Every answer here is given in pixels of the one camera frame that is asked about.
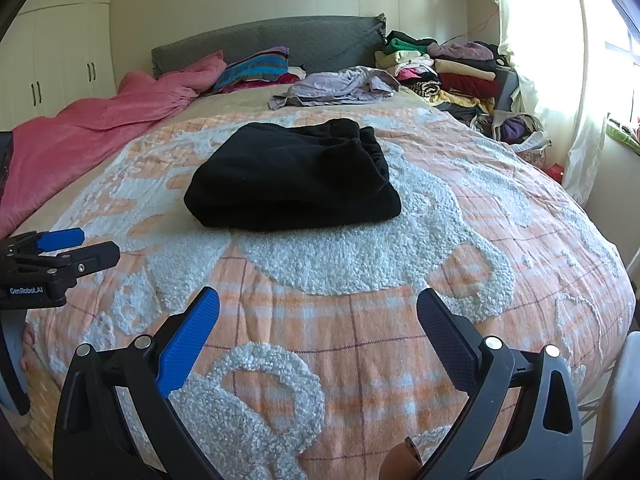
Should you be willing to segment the person's left hand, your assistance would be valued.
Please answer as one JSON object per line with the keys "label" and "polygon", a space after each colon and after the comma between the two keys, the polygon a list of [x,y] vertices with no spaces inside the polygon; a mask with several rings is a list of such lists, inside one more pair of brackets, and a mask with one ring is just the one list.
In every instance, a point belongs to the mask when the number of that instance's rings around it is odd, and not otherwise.
{"label": "person's left hand", "polygon": [[21,369],[24,373],[27,373],[33,368],[38,361],[37,353],[35,352],[36,335],[34,328],[26,323],[22,331],[22,356],[20,359]]}

